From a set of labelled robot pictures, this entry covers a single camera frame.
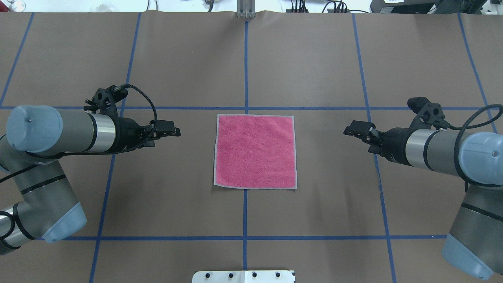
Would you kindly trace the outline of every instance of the black device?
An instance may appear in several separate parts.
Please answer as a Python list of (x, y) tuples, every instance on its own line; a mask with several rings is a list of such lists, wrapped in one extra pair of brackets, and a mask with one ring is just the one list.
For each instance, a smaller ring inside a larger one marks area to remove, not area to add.
[(370, 11), (375, 14), (427, 14), (438, 0), (372, 0)]

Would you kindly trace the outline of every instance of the blue tape line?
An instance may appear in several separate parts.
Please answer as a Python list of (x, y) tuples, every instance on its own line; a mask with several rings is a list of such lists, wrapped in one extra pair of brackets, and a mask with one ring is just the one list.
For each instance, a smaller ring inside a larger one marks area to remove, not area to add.
[[(131, 68), (133, 66), (133, 60), (134, 60), (134, 50), (136, 48), (136, 39), (138, 37), (138, 30), (140, 27), (140, 19), (141, 19), (141, 13), (138, 13), (138, 17), (136, 19), (136, 28), (134, 32), (134, 38), (133, 38), (133, 46), (131, 47), (131, 55), (129, 56), (129, 66), (128, 66), (128, 72), (126, 76), (126, 83), (129, 83), (129, 78), (131, 76)], [(124, 114), (124, 107), (126, 106), (126, 99), (122, 100), (121, 104), (121, 111), (119, 116), (122, 117)], [(103, 197), (103, 207), (101, 210), (101, 216), (100, 216), (100, 224), (98, 226), (98, 238), (96, 240), (96, 246), (95, 246), (95, 254), (93, 256), (93, 263), (91, 265), (91, 273), (89, 275), (89, 283), (92, 283), (94, 281), (94, 274), (96, 271), (96, 263), (98, 261), (98, 253), (100, 250), (100, 241), (101, 241), (101, 235), (103, 232), (103, 224), (105, 222), (105, 212), (107, 210), (107, 203), (108, 203), (108, 195), (110, 193), (110, 185), (112, 183), (112, 173), (114, 171), (114, 165), (115, 165), (115, 155), (112, 155), (112, 159), (110, 161), (110, 169), (108, 172), (108, 179), (107, 179), (107, 187), (105, 189), (105, 196)]]
[(89, 283), (94, 281), (94, 273), (96, 271), (96, 262), (98, 261), (98, 251), (100, 250), (100, 240), (96, 241), (95, 253), (93, 256), (93, 264), (91, 265), (91, 274), (89, 275)]
[(359, 106), (253, 106), (250, 110), (365, 110), (366, 107)]
[(89, 275), (89, 282), (90, 283), (92, 283), (94, 280), (96, 263), (98, 261), (98, 252), (100, 250), (101, 234), (103, 232), (103, 224), (105, 222), (105, 211), (107, 210), (108, 194), (110, 192), (110, 184), (112, 183), (112, 172), (114, 171), (114, 165), (115, 165), (115, 154), (112, 155), (112, 160), (110, 161), (110, 168), (108, 171), (107, 187), (105, 189), (105, 196), (103, 197), (103, 206), (101, 209), (100, 224), (98, 226), (98, 236), (96, 239), (95, 253), (93, 256), (93, 263), (91, 265), (91, 274)]
[[(244, 22), (244, 113), (249, 113), (248, 105), (248, 21)], [(243, 270), (247, 270), (248, 235), (248, 190), (243, 190)]]
[[(356, 26), (356, 18), (355, 18), (355, 14), (351, 14), (351, 16), (353, 18), (353, 29), (355, 31), (356, 52), (358, 54), (358, 64), (360, 65), (360, 76), (362, 78), (363, 97), (365, 99), (365, 106), (367, 108), (367, 119), (369, 122), (372, 122), (372, 117), (370, 115), (369, 99), (367, 96), (367, 87), (365, 84), (365, 76), (364, 76), (364, 72), (363, 72), (362, 55), (360, 52), (360, 42), (358, 40), (358, 29)], [(393, 261), (393, 250), (391, 248), (391, 240), (389, 238), (388, 218), (386, 215), (386, 204), (384, 202), (384, 193), (382, 190), (381, 173), (379, 170), (379, 162), (377, 160), (377, 155), (375, 155), (375, 154), (374, 154), (374, 162), (375, 162), (375, 168), (376, 168), (377, 177), (378, 177), (378, 181), (379, 181), (379, 193), (381, 196), (381, 210), (382, 210), (382, 217), (384, 220), (384, 231), (386, 233), (386, 244), (388, 246), (388, 257), (389, 257), (389, 266), (391, 269), (391, 279), (393, 280), (393, 283), (396, 283), (395, 264)]]
[(108, 236), (102, 241), (242, 241), (242, 236)]
[(141, 13), (138, 13), (138, 18), (136, 19), (136, 29), (134, 31), (133, 47), (131, 48), (131, 55), (129, 56), (129, 67), (127, 69), (126, 83), (129, 83), (129, 78), (131, 77), (131, 69), (133, 68), (134, 50), (136, 49), (136, 39), (138, 38), (138, 30), (140, 29), (140, 19)]
[[(150, 106), (126, 106), (127, 110), (151, 110)], [(244, 110), (242, 106), (156, 106), (158, 110)]]
[(367, 119), (369, 120), (369, 122), (372, 122), (372, 119), (370, 117), (369, 98), (367, 96), (367, 85), (365, 84), (365, 74), (363, 73), (362, 54), (360, 52), (360, 41), (358, 40), (358, 30), (356, 27), (355, 14), (351, 14), (351, 16), (353, 18), (353, 29), (355, 31), (356, 53), (358, 55), (358, 65), (360, 66), (360, 77), (362, 79), (362, 90), (363, 90), (363, 98), (365, 99), (365, 108), (367, 110)]
[[(100, 241), (344, 241), (344, 240), (428, 240), (447, 235), (361, 235), (361, 236), (101, 236)], [(96, 241), (98, 237), (70, 236), (62, 241)]]
[[(82, 106), (53, 106), (57, 109), (82, 110)], [(15, 106), (0, 106), (1, 110), (14, 109)], [(150, 106), (120, 106), (125, 110), (151, 110)], [(156, 106), (157, 110), (245, 110), (243, 106)], [(408, 110), (408, 107), (372, 106), (370, 110)], [(442, 107), (444, 110), (478, 110), (480, 107)], [(248, 110), (367, 110), (364, 106), (250, 106)]]
[(447, 235), (394, 235), (391, 240), (421, 240), (421, 239), (445, 239)]
[(377, 171), (377, 178), (379, 181), (379, 195), (381, 198), (381, 210), (382, 210), (382, 218), (384, 221), (384, 233), (386, 234), (386, 244), (388, 246), (388, 257), (389, 257), (389, 266), (391, 268), (391, 279), (393, 280), (393, 283), (396, 283), (395, 263), (393, 260), (393, 249), (391, 247), (391, 238), (389, 236), (388, 216), (386, 213), (386, 203), (384, 202), (384, 191), (382, 189), (381, 171), (379, 169), (379, 161), (377, 160), (376, 154), (374, 154), (374, 163), (375, 163), (375, 168)]
[[(468, 53), (468, 59), (470, 59), (470, 64), (472, 65), (473, 73), (475, 74), (475, 79), (477, 80), (477, 85), (478, 89), (480, 90), (480, 94), (482, 95), (482, 100), (484, 101), (484, 105), (487, 106), (487, 98), (484, 93), (484, 89), (482, 88), (482, 83), (480, 82), (480, 77), (478, 76), (477, 68), (475, 67), (475, 62), (473, 61), (473, 57), (471, 55), (470, 47), (468, 46), (468, 40), (466, 39), (466, 34), (465, 34), (465, 28), (463, 26), (463, 21), (461, 20), (461, 14), (458, 12), (458, 21), (459, 21), (459, 27), (461, 28), (461, 33), (463, 34), (463, 40), (465, 42), (465, 47), (466, 47), (466, 53)], [(489, 119), (492, 119), (492, 114), (488, 110), (487, 114), (489, 116)], [(498, 130), (496, 130), (496, 125), (494, 123), (491, 123), (492, 130), (495, 133), (498, 133)]]
[(244, 22), (244, 113), (248, 114), (248, 21)]
[(9, 88), (9, 84), (11, 83), (12, 75), (14, 74), (14, 70), (16, 69), (19, 55), (21, 55), (21, 50), (23, 50), (23, 46), (25, 45), (26, 37), (28, 36), (28, 31), (30, 31), (30, 27), (34, 17), (35, 13), (32, 13), (30, 16), (30, 20), (28, 21), (28, 26), (26, 27), (25, 30), (25, 34), (23, 35), (23, 40), (21, 40), (21, 44), (19, 45), (18, 53), (16, 54), (16, 58), (14, 59), (14, 63), (12, 64), (11, 72), (9, 73), (9, 77), (7, 77), (7, 81), (5, 82), (4, 92), (2, 92), (2, 97), (0, 98), (0, 106), (4, 103), (5, 95), (7, 94), (7, 89)]
[(370, 236), (248, 236), (249, 241), (331, 241), (331, 240), (385, 240), (385, 235)]

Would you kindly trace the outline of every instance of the blue tape grid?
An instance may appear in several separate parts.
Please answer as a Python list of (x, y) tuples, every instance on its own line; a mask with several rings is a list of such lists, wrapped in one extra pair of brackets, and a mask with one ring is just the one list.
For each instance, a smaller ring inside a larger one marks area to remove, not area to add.
[[(14, 106), (3, 106), (3, 102), (6, 96), (6, 93), (8, 91), (12, 76), (15, 72), (16, 69), (16, 64), (19, 60), (19, 57), (21, 55), (21, 52), (23, 50), (23, 46), (25, 44), (26, 38), (28, 36), (30, 27), (32, 25), (33, 19), (35, 17), (35, 13), (32, 13), (30, 16), (30, 19), (28, 21), (28, 25), (26, 27), (23, 39), (21, 41), (21, 44), (19, 46), (18, 52), (16, 54), (15, 60), (13, 62), (11, 71), (9, 73), (8, 79), (6, 81), (6, 85), (4, 87), (4, 90), (2, 92), (2, 96), (0, 97), (0, 109), (13, 109)], [(136, 40), (138, 36), (138, 31), (139, 31), (139, 25), (140, 25), (140, 19), (141, 19), (141, 13), (138, 13), (137, 17), (137, 22), (136, 22), (136, 28), (135, 28), (135, 34), (134, 34), (134, 39), (133, 39), (133, 44), (132, 44), (132, 49), (131, 49), (131, 55), (129, 59), (129, 67), (128, 67), (128, 72), (126, 76), (126, 83), (129, 83), (129, 79), (131, 76), (131, 69), (133, 65), (133, 60), (134, 60), (134, 52), (135, 52), (135, 47), (136, 47)], [(362, 57), (361, 57), (361, 52), (360, 52), (360, 43), (359, 43), (359, 38), (358, 38), (358, 30), (357, 30), (357, 25), (356, 25), (356, 18), (355, 15), (352, 14), (352, 19), (353, 19), (353, 28), (354, 28), (354, 34), (355, 34), (355, 43), (356, 43), (356, 51), (358, 55), (358, 62), (359, 62), (359, 67), (360, 67), (360, 75), (361, 75), (361, 81), (362, 81), (362, 91), (363, 91), (363, 96), (365, 100), (365, 107), (361, 106), (333, 106), (333, 107), (250, 107), (248, 104), (248, 21), (245, 21), (244, 24), (244, 107), (239, 107), (239, 106), (223, 106), (223, 107), (212, 107), (212, 106), (205, 106), (205, 107), (199, 107), (199, 106), (159, 106), (156, 107), (159, 110), (244, 110), (245, 114), (248, 114), (250, 110), (365, 110), (367, 112), (367, 119), (368, 121), (371, 121), (371, 110), (409, 110), (408, 107), (372, 107), (369, 104), (368, 100), (368, 95), (367, 95), (367, 89), (366, 89), (366, 84), (365, 84), (365, 74), (364, 74), (364, 66), (362, 63)], [(482, 88), (482, 84), (480, 82), (480, 78), (477, 72), (477, 69), (475, 67), (475, 63), (473, 61), (471, 51), (468, 45), (468, 41), (466, 39), (466, 34), (463, 26), (463, 22), (461, 19), (461, 15), (458, 13), (458, 20), (459, 20), (459, 25), (461, 29), (461, 33), (463, 36), (463, 40), (465, 43), (466, 51), (468, 54), (468, 58), (470, 60), (471, 66), (473, 68), (473, 72), (475, 75), (475, 79), (477, 81), (480, 94), (482, 96), (482, 99), (484, 101), (485, 105), (488, 105), (487, 103), (487, 98), (485, 96), (484, 90)], [(55, 106), (56, 108), (59, 109), (82, 109), (81, 106)], [(443, 107), (445, 110), (478, 110), (478, 107)], [(122, 105), (120, 106), (120, 116), (123, 115), (124, 110), (143, 110), (143, 109), (150, 109), (149, 107), (146, 106), (126, 106), (125, 105), (125, 100), (122, 101)], [(494, 123), (492, 124), (494, 132), (496, 131), (496, 127)], [(388, 247), (388, 255), (389, 255), (389, 262), (390, 262), (390, 269), (391, 269), (391, 275), (392, 275), (392, 280), (393, 283), (396, 283), (396, 275), (395, 275), (395, 270), (394, 270), (394, 262), (393, 262), (393, 253), (392, 253), (392, 247), (391, 247), (391, 240), (413, 240), (413, 239), (445, 239), (446, 235), (390, 235), (389, 233), (389, 227), (388, 227), (388, 220), (387, 220), (387, 215), (386, 215), (386, 205), (385, 205), (385, 199), (384, 199), (384, 193), (382, 189), (382, 182), (381, 182), (381, 177), (380, 177), (380, 169), (379, 169), (379, 161), (377, 159), (377, 156), (374, 155), (374, 162), (375, 162), (375, 168), (378, 176), (378, 181), (379, 181), (379, 192), (380, 192), (380, 198), (381, 198), (381, 210), (382, 210), (382, 215), (383, 215), (383, 222), (384, 222), (384, 230), (385, 230), (385, 235), (369, 235), (369, 236), (248, 236), (247, 235), (247, 190), (243, 191), (243, 236), (172, 236), (172, 237), (163, 237), (163, 236), (140, 236), (140, 237), (128, 237), (128, 236), (102, 236), (103, 232), (103, 225), (104, 225), (104, 220), (105, 220), (105, 212), (106, 212), (106, 207), (107, 207), (107, 202), (108, 202), (108, 195), (110, 192), (110, 185), (112, 182), (112, 174), (114, 170), (114, 164), (115, 164), (115, 155), (112, 156), (111, 162), (110, 162), (110, 168), (109, 168), (109, 174), (108, 174), (108, 179), (107, 179), (107, 185), (106, 185), (106, 190), (105, 190), (105, 196), (103, 200), (103, 207), (102, 207), (102, 213), (100, 217), (100, 224), (98, 228), (98, 234), (96, 237), (88, 237), (88, 236), (70, 236), (65, 239), (65, 241), (95, 241), (96, 246), (95, 246), (95, 253), (93, 256), (93, 263), (91, 267), (91, 273), (90, 273), (90, 278), (89, 282), (93, 282), (94, 280), (94, 274), (96, 271), (96, 264), (98, 260), (98, 253), (99, 253), (99, 248), (100, 248), (100, 242), (101, 241), (242, 241), (243, 242), (243, 269), (247, 269), (247, 241), (302, 241), (302, 240), (309, 240), (309, 241), (317, 241), (317, 240), (386, 240), (387, 247)]]

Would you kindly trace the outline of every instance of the gray cylinder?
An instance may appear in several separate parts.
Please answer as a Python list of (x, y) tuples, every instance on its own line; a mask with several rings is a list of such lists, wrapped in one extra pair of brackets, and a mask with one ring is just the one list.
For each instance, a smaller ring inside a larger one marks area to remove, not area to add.
[(116, 128), (107, 115), (49, 106), (18, 106), (7, 122), (7, 139), (18, 151), (53, 156), (61, 152), (105, 152)]
[[(0, 164), (10, 172), (17, 172), (38, 159), (25, 152), (16, 151), (0, 138)], [(24, 243), (50, 236), (48, 242), (61, 240), (80, 230), (86, 218), (58, 161), (37, 166), (14, 177), (24, 201), (4, 211), (15, 219), (15, 229), (0, 240), (0, 254), (19, 248)], [(0, 216), (0, 235), (9, 230), (11, 221)]]
[[(414, 167), (459, 176), (454, 165), (454, 143), (457, 135), (457, 131), (417, 130), (407, 140), (407, 160)], [(464, 134), (460, 144), (470, 135)]]
[(503, 189), (471, 185), (449, 233), (492, 271), (503, 274)]

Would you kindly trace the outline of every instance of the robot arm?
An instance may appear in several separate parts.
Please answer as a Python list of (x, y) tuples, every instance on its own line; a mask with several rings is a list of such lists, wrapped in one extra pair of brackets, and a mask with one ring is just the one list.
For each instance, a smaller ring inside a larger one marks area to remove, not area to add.
[[(129, 87), (152, 106), (154, 120), (147, 126), (117, 115), (115, 103)], [(0, 166), (12, 173), (24, 201), (0, 213), (0, 254), (39, 237), (59, 241), (86, 224), (58, 158), (123, 153), (153, 147), (164, 136), (180, 136), (172, 121), (157, 119), (152, 102), (135, 86), (98, 89), (86, 102), (85, 112), (27, 105), (12, 111), (7, 134), (0, 138)]]
[[(416, 113), (409, 128), (380, 132), (370, 122), (353, 121), (344, 134), (361, 139), (370, 145), (370, 153), (389, 161), (465, 180), (466, 196), (442, 255), (450, 264), (476, 278), (489, 279), (494, 272), (503, 274), (503, 159), (500, 157), (503, 135), (465, 134), (466, 129), (498, 119), (503, 106), (484, 107), (457, 128), (445, 120), (440, 104), (424, 97), (411, 98), (407, 104)], [(477, 115), (494, 107), (499, 108), (495, 118), (468, 126)]]

